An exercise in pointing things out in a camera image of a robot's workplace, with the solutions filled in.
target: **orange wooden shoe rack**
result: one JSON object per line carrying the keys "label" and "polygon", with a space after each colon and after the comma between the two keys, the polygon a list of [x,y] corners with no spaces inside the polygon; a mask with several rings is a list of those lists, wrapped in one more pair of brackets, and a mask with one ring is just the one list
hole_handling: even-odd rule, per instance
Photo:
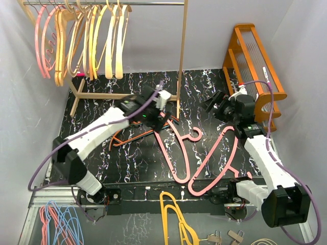
{"label": "orange wooden shoe rack", "polygon": [[[255,30],[254,24],[238,24],[234,27],[225,60],[223,71],[225,73],[229,94],[235,91],[230,81],[228,69],[233,68],[239,83],[246,83],[252,80],[268,81],[274,93],[274,111],[272,118],[281,116],[276,101],[287,97],[281,82],[273,68],[269,57],[262,45],[262,42]],[[271,95],[265,84],[255,83],[246,85],[249,95],[253,96],[255,102],[255,120],[264,125],[267,129]],[[275,131],[274,121],[271,122],[271,131]]]}

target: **wooden hanger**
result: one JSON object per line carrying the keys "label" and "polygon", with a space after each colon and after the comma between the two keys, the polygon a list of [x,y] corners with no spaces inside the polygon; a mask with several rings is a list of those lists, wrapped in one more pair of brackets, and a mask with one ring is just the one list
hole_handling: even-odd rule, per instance
{"label": "wooden hanger", "polygon": [[[69,52],[68,52],[68,56],[67,56],[67,71],[72,77],[75,77],[77,75],[77,72],[78,72],[81,64],[82,64],[83,52],[80,54],[80,58],[77,62],[75,70],[73,70],[72,69],[73,50],[74,50],[77,34],[79,33],[79,30],[81,29],[81,25],[82,25],[85,15],[83,13],[79,13],[79,14],[76,13],[75,8],[69,5],[68,0],[65,0],[65,5],[66,5],[67,10],[70,13],[73,13],[75,16],[75,24],[74,24],[73,34],[72,34],[72,38],[71,38],[71,45],[69,47]],[[85,23],[82,27],[81,32],[84,32],[84,30],[85,30]]]}
{"label": "wooden hanger", "polygon": [[55,82],[57,86],[63,86],[65,77],[65,48],[66,48],[66,29],[69,21],[75,20],[74,13],[70,13],[69,10],[59,10],[56,12],[55,26],[57,30],[57,54],[56,54],[56,70],[55,70]]}
{"label": "wooden hanger", "polygon": [[115,42],[115,36],[116,36],[116,27],[118,24],[118,17],[116,17],[118,6],[115,5],[114,8],[111,11],[111,20],[108,30],[108,36],[107,36],[107,48],[106,48],[106,58],[105,58],[105,75],[107,79],[112,79],[112,55],[113,55],[113,48],[114,48],[114,42]]}
{"label": "wooden hanger", "polygon": [[92,48],[93,48],[93,33],[94,33],[94,22],[96,20],[96,15],[98,11],[98,6],[94,6],[90,21],[90,30],[89,30],[89,40],[88,40],[88,65],[90,67],[90,80],[92,81],[94,76],[92,68]]}
{"label": "wooden hanger", "polygon": [[77,15],[77,20],[75,21],[74,29],[73,29],[73,35],[72,35],[72,38],[71,38],[71,45],[70,45],[69,52],[68,52],[67,70],[68,70],[68,73],[72,77],[75,77],[77,75],[77,72],[80,69],[80,66],[82,64],[82,59],[83,59],[83,51],[82,51],[81,54],[80,54],[79,60],[77,62],[77,65],[75,67],[75,70],[72,70],[73,50],[74,50],[77,34],[79,33],[79,31],[81,29],[82,23],[84,23],[84,24],[82,26],[81,34],[83,34],[83,32],[85,31],[85,24],[86,23],[83,22],[84,16],[85,15],[83,13],[79,13]]}
{"label": "wooden hanger", "polygon": [[[119,0],[117,0],[117,5],[120,11],[119,25],[118,25],[118,34],[117,34],[117,45],[116,45],[116,72],[115,77],[117,79],[123,78],[123,48],[125,42],[125,36],[127,31],[127,24],[129,13],[132,12],[132,8],[129,5],[123,5],[123,8],[120,8]],[[127,9],[127,18],[123,36],[123,26],[125,22],[125,11]]]}
{"label": "wooden hanger", "polygon": [[98,79],[97,71],[98,71],[98,69],[100,67],[100,64],[101,64],[101,61],[102,61],[102,58],[103,58],[104,52],[106,51],[106,46],[107,46],[107,41],[106,41],[106,43],[105,43],[105,45],[103,47],[103,50],[102,50],[101,57],[100,57],[99,61],[97,61],[96,60],[96,54],[97,54],[99,29],[100,29],[100,24],[101,24],[101,21],[102,21],[102,17],[103,17],[103,15],[104,15],[104,13],[106,12],[107,9],[108,9],[108,6],[105,5],[103,7],[103,9],[101,10],[101,13],[100,13],[100,16],[98,17],[98,21],[97,21],[96,28],[95,28],[95,31],[94,31],[93,45],[92,45],[92,69],[93,69],[93,75],[94,75],[95,79]]}

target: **pink hanger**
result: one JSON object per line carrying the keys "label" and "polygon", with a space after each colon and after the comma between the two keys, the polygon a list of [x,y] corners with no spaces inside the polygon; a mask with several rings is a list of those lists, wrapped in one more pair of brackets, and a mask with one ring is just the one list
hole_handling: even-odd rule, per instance
{"label": "pink hanger", "polygon": [[[234,159],[234,156],[235,156],[235,152],[236,152],[236,149],[237,149],[237,143],[238,143],[238,139],[235,137],[235,140],[234,140],[234,145],[233,145],[233,149],[231,151],[231,155],[229,157],[229,160],[227,162],[227,164],[225,165],[224,169],[220,172],[220,174],[215,178],[214,181],[212,181],[209,185],[207,185],[206,188],[202,189],[201,191],[195,191],[193,190],[192,188],[192,185],[195,181],[195,179],[199,176],[199,174],[201,173],[202,169],[204,168],[204,166],[207,164],[207,162],[209,161],[211,155],[213,154],[213,152],[215,151],[215,149],[217,148],[218,144],[220,143],[220,141],[222,140],[224,134],[228,131],[228,130],[233,130],[234,131],[234,128],[231,127],[231,126],[228,126],[226,128],[224,128],[223,132],[220,134],[220,136],[218,137],[216,143],[214,144],[214,146],[211,148],[209,154],[206,156],[205,160],[202,162],[202,164],[200,165],[200,167],[198,168],[198,170],[195,172],[195,174],[193,175],[193,177],[191,178],[191,180],[189,181],[189,184],[188,184],[188,189],[189,189],[189,192],[192,194],[192,195],[195,195],[195,196],[200,196],[200,195],[203,195],[205,194],[208,190],[210,190],[211,188],[213,188],[217,183],[218,181],[221,180],[221,178],[225,175],[225,173],[227,172],[227,170],[230,170],[234,173],[234,176],[235,178],[237,178],[239,176],[239,171],[237,171],[235,168],[233,168],[232,166],[230,166],[231,162],[233,161]],[[247,172],[247,175],[248,177],[252,178],[252,175],[250,172]]]}
{"label": "pink hanger", "polygon": [[43,78],[45,78],[45,72],[43,70],[42,64],[41,64],[41,58],[40,58],[40,50],[39,50],[39,28],[40,28],[40,22],[41,22],[41,18],[42,18],[42,14],[44,12],[44,10],[46,9],[46,7],[41,7],[37,19],[36,19],[36,24],[35,24],[35,53],[36,53],[36,60],[37,60],[37,65],[39,66],[40,72],[43,76]]}
{"label": "pink hanger", "polygon": [[157,138],[158,140],[158,143],[160,145],[160,148],[163,152],[163,155],[167,161],[167,164],[168,164],[168,167],[170,169],[170,171],[172,172],[172,175],[173,175],[173,178],[174,180],[177,182],[177,183],[180,183],[180,184],[184,184],[186,183],[187,181],[189,181],[190,179],[190,176],[191,176],[191,172],[190,172],[190,163],[189,163],[189,158],[188,158],[188,153],[186,152],[186,149],[185,149],[185,145],[184,145],[184,142],[183,140],[185,139],[188,139],[192,142],[197,142],[201,139],[202,137],[202,132],[199,128],[196,128],[196,127],[193,127],[193,130],[196,131],[198,133],[198,137],[194,138],[192,135],[190,134],[186,134],[184,136],[180,136],[177,129],[175,128],[174,124],[170,121],[170,120],[167,120],[167,123],[169,124],[169,126],[172,128],[172,130],[174,131],[175,135],[176,135],[176,138],[180,144],[180,147],[182,149],[182,152],[183,152],[183,155],[184,155],[184,160],[185,160],[185,166],[186,166],[186,177],[185,179],[181,180],[180,178],[177,177],[176,175],[176,170],[174,169],[174,166],[172,165],[170,159],[169,159],[169,156],[168,156],[168,153],[167,153],[167,150],[165,149],[165,146],[159,136],[158,133],[154,132],[154,135],[155,137]]}
{"label": "pink hanger", "polygon": [[45,77],[47,77],[48,79],[50,78],[49,71],[52,70],[53,67],[56,64],[56,60],[54,60],[53,64],[51,64],[51,54],[54,52],[54,46],[57,44],[57,35],[55,33],[51,34],[51,36],[52,36],[52,38],[54,40],[54,41],[51,41],[51,40],[49,41],[49,45],[51,47],[51,50],[49,50],[49,49],[45,50],[45,38],[46,38],[46,31],[48,29],[50,19],[55,14],[57,8],[58,7],[55,6],[55,8],[51,11],[51,13],[46,18],[45,23],[44,23],[43,32],[42,32],[42,41],[41,41],[42,65],[43,65],[43,68],[44,68]]}

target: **wooden rack leg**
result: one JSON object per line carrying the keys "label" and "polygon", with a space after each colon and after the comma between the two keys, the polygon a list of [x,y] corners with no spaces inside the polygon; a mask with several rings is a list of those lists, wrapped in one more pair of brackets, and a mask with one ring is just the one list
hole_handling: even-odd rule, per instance
{"label": "wooden rack leg", "polygon": [[182,86],[182,75],[183,75],[183,60],[184,60],[184,46],[185,46],[185,33],[186,33],[186,21],[188,19],[188,5],[189,0],[184,1],[184,15],[183,15],[183,30],[182,30],[182,45],[180,49],[180,61],[179,61],[179,72],[177,82],[177,119],[179,119],[180,110],[180,88]]}
{"label": "wooden rack leg", "polygon": [[85,79],[83,78],[82,81],[81,81],[81,84],[78,88],[78,91],[76,90],[73,82],[68,79],[68,84],[69,84],[69,87],[71,88],[74,96],[75,96],[75,100],[74,100],[74,103],[73,103],[73,107],[72,107],[72,110],[71,110],[71,117],[73,117],[75,115],[75,112],[76,112],[76,109],[77,109],[77,106],[78,106],[78,103],[80,101],[80,97],[79,97],[79,93],[81,93],[83,91],[83,88],[84,88],[84,84],[85,84]]}

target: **black marble surface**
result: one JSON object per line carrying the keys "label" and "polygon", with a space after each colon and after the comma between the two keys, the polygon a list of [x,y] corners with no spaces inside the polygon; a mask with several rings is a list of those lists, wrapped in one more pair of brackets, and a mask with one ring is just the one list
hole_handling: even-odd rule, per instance
{"label": "black marble surface", "polygon": [[[137,93],[145,85],[154,88],[161,79],[165,81],[164,89],[176,94],[178,80],[178,72],[176,71],[124,74],[124,78],[121,80],[108,80],[104,76],[100,76],[100,79],[95,81],[86,79],[84,91]],[[80,80],[81,78],[75,78],[73,82],[78,86]],[[202,139],[197,143],[184,141],[190,161],[191,176],[205,159],[220,132],[226,126],[225,123],[215,119],[211,114],[205,113],[198,106],[200,102],[208,99],[217,90],[228,92],[222,69],[189,70],[183,73],[180,123],[176,128],[180,135],[192,133],[193,127],[199,127],[203,132]],[[60,136],[62,137],[80,131],[105,113],[113,104],[113,101],[107,100],[80,100],[75,116],[70,117],[69,113],[74,99],[74,95],[70,92],[60,130]],[[176,115],[176,102],[169,102],[166,110],[170,110],[173,115]],[[143,126],[127,128],[121,134],[121,138],[135,137],[147,130],[148,128]],[[184,158],[174,133],[166,129],[162,130],[160,136],[168,149],[168,154],[177,170],[177,175],[183,179],[186,175]],[[103,183],[173,179],[154,135],[149,135],[117,148],[113,147],[111,151],[109,151],[110,140],[111,138],[104,141],[85,160],[87,168]],[[233,132],[229,131],[216,148],[206,168],[199,175],[199,179],[214,179],[220,173],[228,161],[233,141]],[[240,171],[240,176],[246,175],[247,171],[250,171],[252,175],[260,175],[253,159],[240,145],[231,165]],[[226,176],[233,176],[233,173],[228,171]],[[62,177],[53,169],[50,179],[52,182],[58,181]]]}

